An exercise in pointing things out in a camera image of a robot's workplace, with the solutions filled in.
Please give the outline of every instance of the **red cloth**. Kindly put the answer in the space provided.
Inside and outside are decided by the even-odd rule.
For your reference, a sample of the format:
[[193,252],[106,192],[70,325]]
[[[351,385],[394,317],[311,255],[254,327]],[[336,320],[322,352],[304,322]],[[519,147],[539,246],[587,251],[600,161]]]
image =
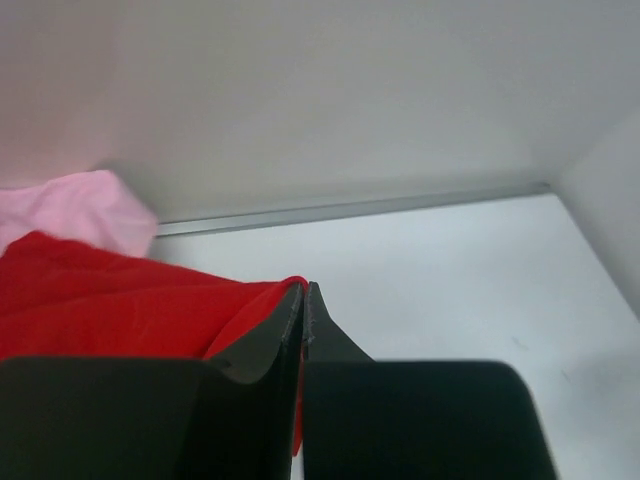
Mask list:
[[[0,360],[207,358],[266,319],[295,283],[307,284],[236,282],[33,232],[0,257]],[[299,445],[299,422],[296,434]]]

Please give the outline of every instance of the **white panel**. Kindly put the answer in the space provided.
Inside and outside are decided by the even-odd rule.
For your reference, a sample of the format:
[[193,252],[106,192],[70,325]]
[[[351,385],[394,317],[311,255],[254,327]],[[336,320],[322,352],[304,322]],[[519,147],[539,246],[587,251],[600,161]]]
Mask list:
[[0,186],[113,168],[163,220],[540,179],[422,1],[0,3]]
[[640,313],[640,112],[627,118],[557,187],[636,313]]
[[554,196],[165,237],[154,256],[318,281],[378,359],[503,360],[530,386],[562,478],[638,477],[640,325]]

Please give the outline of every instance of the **pink cloth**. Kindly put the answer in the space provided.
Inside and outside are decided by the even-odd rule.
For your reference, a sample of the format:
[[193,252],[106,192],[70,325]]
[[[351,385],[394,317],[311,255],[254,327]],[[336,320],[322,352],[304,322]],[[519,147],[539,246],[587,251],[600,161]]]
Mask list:
[[34,230],[144,257],[158,220],[108,170],[76,173],[37,187],[0,190],[0,255]]

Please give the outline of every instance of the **black object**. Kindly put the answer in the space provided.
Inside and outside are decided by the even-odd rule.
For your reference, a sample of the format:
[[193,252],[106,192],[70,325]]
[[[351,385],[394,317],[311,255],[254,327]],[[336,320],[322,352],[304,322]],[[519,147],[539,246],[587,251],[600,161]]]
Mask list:
[[494,362],[305,367],[305,480],[555,479],[520,377]]
[[0,364],[0,478],[289,478],[303,289],[207,362]]

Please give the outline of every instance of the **black plastic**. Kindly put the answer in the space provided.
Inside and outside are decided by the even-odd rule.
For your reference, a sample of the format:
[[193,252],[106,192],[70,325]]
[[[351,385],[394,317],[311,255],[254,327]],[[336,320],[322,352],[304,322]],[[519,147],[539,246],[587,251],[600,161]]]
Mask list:
[[305,369],[305,480],[555,479],[531,396],[494,362]]

